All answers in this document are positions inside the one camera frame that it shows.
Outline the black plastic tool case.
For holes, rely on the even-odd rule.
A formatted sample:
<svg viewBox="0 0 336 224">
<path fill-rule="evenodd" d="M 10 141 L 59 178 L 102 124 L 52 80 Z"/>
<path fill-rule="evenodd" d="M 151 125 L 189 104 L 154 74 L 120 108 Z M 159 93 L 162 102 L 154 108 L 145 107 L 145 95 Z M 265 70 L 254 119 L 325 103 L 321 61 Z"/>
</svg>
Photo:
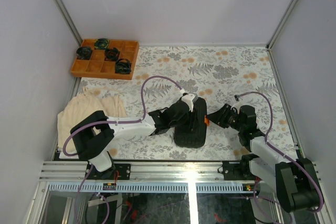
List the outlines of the black plastic tool case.
<svg viewBox="0 0 336 224">
<path fill-rule="evenodd" d="M 189 119 L 174 130 L 174 142 L 178 147 L 200 148 L 206 141 L 207 105 L 203 98 L 198 98 L 194 103 L 193 112 Z"/>
</svg>

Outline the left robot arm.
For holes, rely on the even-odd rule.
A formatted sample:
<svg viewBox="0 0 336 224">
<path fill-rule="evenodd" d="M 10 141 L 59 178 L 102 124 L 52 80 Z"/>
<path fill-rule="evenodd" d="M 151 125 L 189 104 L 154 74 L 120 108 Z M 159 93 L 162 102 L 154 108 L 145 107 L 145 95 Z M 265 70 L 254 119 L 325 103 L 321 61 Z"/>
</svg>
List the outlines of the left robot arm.
<svg viewBox="0 0 336 224">
<path fill-rule="evenodd" d="M 206 109 L 205 100 L 189 93 L 168 108 L 147 113 L 143 119 L 127 118 L 120 121 L 107 117 L 103 111 L 96 111 L 70 130 L 70 138 L 79 159 L 88 161 L 98 175 L 109 179 L 115 172 L 109 154 L 112 140 L 137 135 L 161 135 L 171 128 L 195 126 L 196 119 L 204 121 L 202 109 Z"/>
</svg>

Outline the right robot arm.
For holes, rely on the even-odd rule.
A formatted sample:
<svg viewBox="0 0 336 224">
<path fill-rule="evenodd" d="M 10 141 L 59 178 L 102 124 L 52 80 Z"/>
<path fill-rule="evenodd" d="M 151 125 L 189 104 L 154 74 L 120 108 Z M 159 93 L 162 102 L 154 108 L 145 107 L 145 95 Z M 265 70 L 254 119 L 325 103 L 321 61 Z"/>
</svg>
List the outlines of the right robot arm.
<svg viewBox="0 0 336 224">
<path fill-rule="evenodd" d="M 236 130 L 241 145 L 249 151 L 234 168 L 239 177 L 263 180 L 288 213 L 322 209 L 324 198 L 312 162 L 307 158 L 293 159 L 273 146 L 259 129 L 252 106 L 236 108 L 225 104 L 207 119 L 224 129 Z"/>
</svg>

